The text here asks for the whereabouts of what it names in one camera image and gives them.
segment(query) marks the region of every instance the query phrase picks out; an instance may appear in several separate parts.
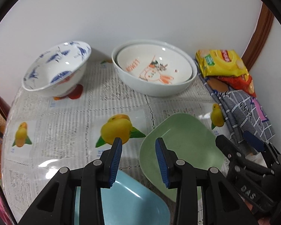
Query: white bowl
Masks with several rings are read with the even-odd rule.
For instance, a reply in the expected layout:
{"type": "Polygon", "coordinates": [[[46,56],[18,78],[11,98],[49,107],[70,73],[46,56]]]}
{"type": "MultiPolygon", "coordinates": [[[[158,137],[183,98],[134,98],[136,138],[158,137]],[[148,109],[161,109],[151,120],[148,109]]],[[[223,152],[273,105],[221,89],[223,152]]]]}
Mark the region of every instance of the white bowl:
{"type": "Polygon", "coordinates": [[[82,41],[70,41],[42,53],[28,68],[22,86],[45,97],[69,94],[81,80],[92,50],[82,41]]]}
{"type": "Polygon", "coordinates": [[[191,78],[192,67],[179,52],[168,46],[134,44],[122,49],[118,65],[134,77],[159,84],[178,84],[191,78]]]}
{"type": "Polygon", "coordinates": [[[140,92],[142,94],[148,95],[148,96],[153,96],[153,97],[166,97],[170,95],[177,94],[183,90],[185,90],[188,86],[191,85],[192,81],[197,75],[197,67],[193,59],[186,54],[184,51],[180,50],[179,48],[168,44],[166,42],[161,42],[157,40],[133,40],[133,41],[128,41],[118,47],[116,47],[112,54],[112,61],[114,68],[116,70],[116,73],[118,77],[130,88],[133,90],[140,92]],[[141,80],[138,77],[135,77],[128,73],[127,71],[123,70],[117,62],[117,56],[119,52],[124,49],[127,46],[135,45],[135,44],[151,44],[151,45],[158,45],[158,46],[163,46],[164,48],[169,48],[173,51],[176,51],[180,53],[186,60],[189,62],[192,68],[192,76],[190,79],[187,81],[184,81],[182,83],[177,83],[177,84],[161,84],[158,82],[149,82],[145,80],[141,80]]]}

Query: blue and white porcelain bowl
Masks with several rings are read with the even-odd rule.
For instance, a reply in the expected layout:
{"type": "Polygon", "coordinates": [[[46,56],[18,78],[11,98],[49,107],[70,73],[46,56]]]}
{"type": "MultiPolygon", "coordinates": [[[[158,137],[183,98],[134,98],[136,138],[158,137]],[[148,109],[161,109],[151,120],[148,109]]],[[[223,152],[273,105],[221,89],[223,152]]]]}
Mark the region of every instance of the blue and white porcelain bowl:
{"type": "Polygon", "coordinates": [[[22,86],[45,97],[63,97],[81,80],[91,55],[89,44],[70,41],[42,53],[28,68],[22,86]]]}

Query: wooden door frame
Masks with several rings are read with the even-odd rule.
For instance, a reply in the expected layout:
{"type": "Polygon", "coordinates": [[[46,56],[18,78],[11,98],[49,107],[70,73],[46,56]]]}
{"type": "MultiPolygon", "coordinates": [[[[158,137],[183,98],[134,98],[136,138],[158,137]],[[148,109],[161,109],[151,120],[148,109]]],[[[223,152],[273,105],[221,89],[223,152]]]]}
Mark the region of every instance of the wooden door frame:
{"type": "Polygon", "coordinates": [[[274,15],[268,7],[262,3],[256,29],[252,35],[249,45],[242,56],[247,69],[250,70],[261,53],[268,38],[273,24],[274,15]]]}

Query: metal screw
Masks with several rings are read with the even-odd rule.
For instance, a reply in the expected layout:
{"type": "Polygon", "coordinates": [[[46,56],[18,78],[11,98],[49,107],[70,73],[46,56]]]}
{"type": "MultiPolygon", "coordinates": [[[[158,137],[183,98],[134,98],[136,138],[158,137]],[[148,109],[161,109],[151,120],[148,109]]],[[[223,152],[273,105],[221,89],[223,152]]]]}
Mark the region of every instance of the metal screw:
{"type": "Polygon", "coordinates": [[[67,167],[62,167],[61,169],[59,169],[60,173],[66,173],[68,171],[67,167]]]}
{"type": "Polygon", "coordinates": [[[178,159],[176,161],[176,164],[179,165],[179,166],[183,166],[185,164],[185,161],[181,160],[181,159],[178,159]]]}
{"type": "Polygon", "coordinates": [[[211,171],[212,173],[218,173],[218,169],[217,169],[216,167],[210,168],[210,171],[211,171]]]}
{"type": "Polygon", "coordinates": [[[236,170],[236,172],[240,172],[240,167],[239,166],[235,166],[234,169],[236,170]]]}
{"type": "Polygon", "coordinates": [[[101,160],[94,160],[93,164],[94,164],[95,166],[99,166],[99,165],[102,164],[102,161],[101,161],[101,160]]]}

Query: yellow snack bag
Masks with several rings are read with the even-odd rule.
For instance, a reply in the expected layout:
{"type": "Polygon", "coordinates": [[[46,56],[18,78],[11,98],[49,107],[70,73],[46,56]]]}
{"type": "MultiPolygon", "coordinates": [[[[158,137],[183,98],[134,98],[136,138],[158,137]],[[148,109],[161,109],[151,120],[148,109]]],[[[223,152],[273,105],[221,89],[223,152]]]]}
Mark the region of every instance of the yellow snack bag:
{"type": "Polygon", "coordinates": [[[203,77],[235,76],[247,74],[248,70],[234,50],[198,50],[196,59],[203,77]]]}

